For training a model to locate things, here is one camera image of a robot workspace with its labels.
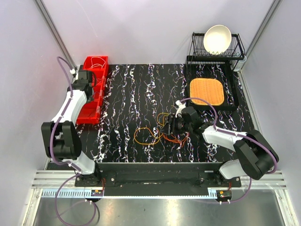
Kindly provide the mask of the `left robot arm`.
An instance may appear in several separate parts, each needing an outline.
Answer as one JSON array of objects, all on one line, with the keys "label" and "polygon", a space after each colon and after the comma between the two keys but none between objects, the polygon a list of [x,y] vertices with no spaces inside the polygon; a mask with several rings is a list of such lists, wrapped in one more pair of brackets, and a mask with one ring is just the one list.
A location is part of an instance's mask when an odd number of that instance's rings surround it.
[{"label": "left robot arm", "polygon": [[59,112],[50,122],[44,122],[41,132],[46,155],[57,165],[67,164],[91,186],[100,184],[102,178],[96,172],[95,162],[82,151],[82,143],[75,129],[75,123],[83,106],[93,99],[96,75],[80,70],[78,78],[69,83],[66,98]]}]

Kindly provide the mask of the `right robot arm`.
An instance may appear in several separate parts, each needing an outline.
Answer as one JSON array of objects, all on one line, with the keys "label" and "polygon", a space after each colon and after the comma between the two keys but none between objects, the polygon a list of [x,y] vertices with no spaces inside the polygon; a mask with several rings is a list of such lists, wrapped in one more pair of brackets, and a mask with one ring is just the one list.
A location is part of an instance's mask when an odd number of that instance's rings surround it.
[{"label": "right robot arm", "polygon": [[173,136],[189,133],[208,144],[234,151],[237,159],[225,162],[213,176],[215,184],[221,187],[230,179],[241,176],[259,180],[265,174],[273,173],[279,162],[278,155],[259,131],[221,129],[212,123],[202,122],[193,107],[184,107],[176,114],[170,114],[160,132]]}]

